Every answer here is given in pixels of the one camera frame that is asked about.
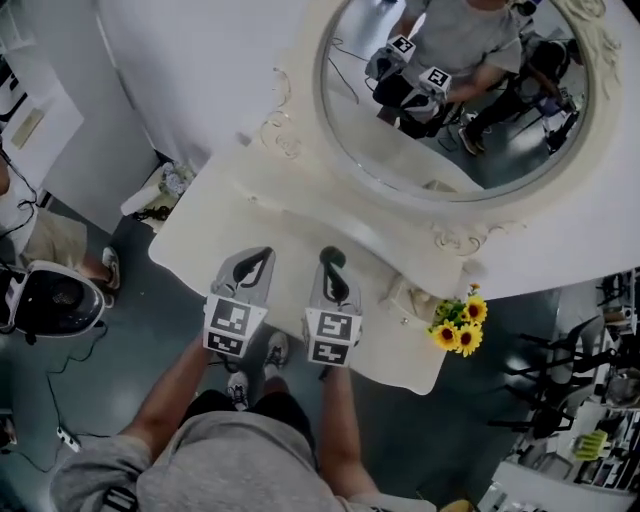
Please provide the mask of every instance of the mirror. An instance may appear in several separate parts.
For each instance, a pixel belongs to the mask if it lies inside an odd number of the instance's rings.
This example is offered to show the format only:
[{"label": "mirror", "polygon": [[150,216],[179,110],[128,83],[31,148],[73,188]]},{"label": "mirror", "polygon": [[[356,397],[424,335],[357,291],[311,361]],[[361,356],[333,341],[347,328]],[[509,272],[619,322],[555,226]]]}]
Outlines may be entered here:
[{"label": "mirror", "polygon": [[587,106],[583,62],[551,0],[351,0],[327,41],[323,100],[365,172],[460,200],[563,158]]}]

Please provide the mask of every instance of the ornate mirror frame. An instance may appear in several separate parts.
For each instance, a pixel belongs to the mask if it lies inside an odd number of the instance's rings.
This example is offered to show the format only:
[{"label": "ornate mirror frame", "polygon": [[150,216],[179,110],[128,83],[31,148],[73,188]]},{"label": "ornate mirror frame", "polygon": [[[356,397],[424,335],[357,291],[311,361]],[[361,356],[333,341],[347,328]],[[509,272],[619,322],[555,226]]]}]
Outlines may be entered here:
[{"label": "ornate mirror frame", "polygon": [[[323,99],[323,73],[327,40],[350,0],[311,2],[297,39],[277,69],[283,95],[283,123],[271,123],[278,134],[276,151],[302,164],[320,161],[339,180],[401,217],[429,219],[440,226],[470,226],[479,239],[454,252],[477,251],[495,227],[518,223],[568,194],[598,166],[614,132],[620,111],[619,44],[604,26],[603,0],[551,0],[565,16],[584,54],[588,104],[580,131],[565,156],[551,168],[541,168],[524,178],[492,190],[451,194],[424,190],[418,195],[401,192],[366,172],[336,138]],[[311,159],[305,154],[313,153]]]}]

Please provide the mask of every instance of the vr headset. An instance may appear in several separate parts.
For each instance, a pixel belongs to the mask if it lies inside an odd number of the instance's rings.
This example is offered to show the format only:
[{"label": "vr headset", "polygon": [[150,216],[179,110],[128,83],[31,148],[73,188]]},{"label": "vr headset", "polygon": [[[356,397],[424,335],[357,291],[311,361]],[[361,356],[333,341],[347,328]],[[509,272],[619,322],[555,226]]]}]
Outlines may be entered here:
[{"label": "vr headset", "polygon": [[78,336],[93,328],[104,312],[98,287],[77,272],[47,261],[26,270],[0,269],[0,327],[18,330],[28,343],[36,337]]}]

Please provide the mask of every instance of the vanity tabletop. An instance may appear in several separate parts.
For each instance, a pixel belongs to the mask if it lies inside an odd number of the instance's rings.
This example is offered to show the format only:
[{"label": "vanity tabletop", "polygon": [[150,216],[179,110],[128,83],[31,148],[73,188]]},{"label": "vanity tabletop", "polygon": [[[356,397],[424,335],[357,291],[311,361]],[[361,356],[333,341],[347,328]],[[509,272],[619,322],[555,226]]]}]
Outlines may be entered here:
[{"label": "vanity tabletop", "polygon": [[210,160],[153,240],[151,259],[205,296],[227,257],[249,247],[272,247],[276,265],[266,322],[300,339],[318,255],[326,246],[339,247],[347,257],[345,270],[362,293],[363,335],[351,367],[377,382],[429,393],[445,352],[380,305],[396,271],[330,227],[248,201],[228,177],[240,166],[269,158],[239,147]]}]

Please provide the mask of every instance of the shelf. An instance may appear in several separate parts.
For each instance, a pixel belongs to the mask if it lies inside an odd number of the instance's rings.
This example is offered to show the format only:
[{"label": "shelf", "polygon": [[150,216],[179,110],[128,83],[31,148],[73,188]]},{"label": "shelf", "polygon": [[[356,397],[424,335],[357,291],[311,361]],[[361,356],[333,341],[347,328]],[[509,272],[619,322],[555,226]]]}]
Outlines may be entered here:
[{"label": "shelf", "polygon": [[[44,112],[44,118],[33,130],[25,145],[18,149],[11,143],[20,125],[34,108]],[[84,118],[71,98],[58,86],[44,102],[27,98],[2,131],[4,150],[29,181],[39,189],[49,169],[78,131]]]},{"label": "shelf", "polygon": [[22,1],[12,0],[0,7],[0,53],[35,44]]}]

